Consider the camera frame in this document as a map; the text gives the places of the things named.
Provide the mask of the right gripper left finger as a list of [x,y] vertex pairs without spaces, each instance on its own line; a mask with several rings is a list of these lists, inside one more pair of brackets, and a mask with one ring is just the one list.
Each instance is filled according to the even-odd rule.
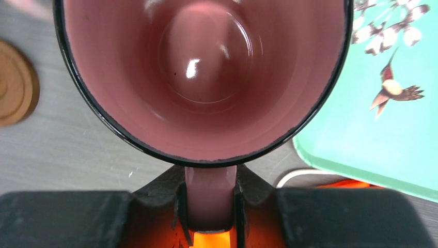
[[1,247],[187,247],[178,220],[184,169],[135,192],[22,191],[1,196]]

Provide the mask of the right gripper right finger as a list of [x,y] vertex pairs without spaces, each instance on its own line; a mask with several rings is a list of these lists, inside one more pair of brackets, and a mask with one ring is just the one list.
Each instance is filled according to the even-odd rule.
[[238,247],[434,247],[411,203],[387,189],[280,188],[237,167]]

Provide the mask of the pink floral mug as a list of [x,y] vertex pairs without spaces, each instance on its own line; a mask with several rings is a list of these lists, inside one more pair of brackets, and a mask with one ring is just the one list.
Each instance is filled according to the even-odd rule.
[[54,1],[60,50],[118,137],[185,168],[193,230],[232,225],[237,166],[295,136],[345,61],[353,1]]

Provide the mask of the brown wooden coaster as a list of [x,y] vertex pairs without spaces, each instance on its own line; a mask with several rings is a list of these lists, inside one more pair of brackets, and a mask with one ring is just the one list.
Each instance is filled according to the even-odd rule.
[[33,64],[14,45],[1,40],[1,127],[29,117],[39,96],[40,84]]

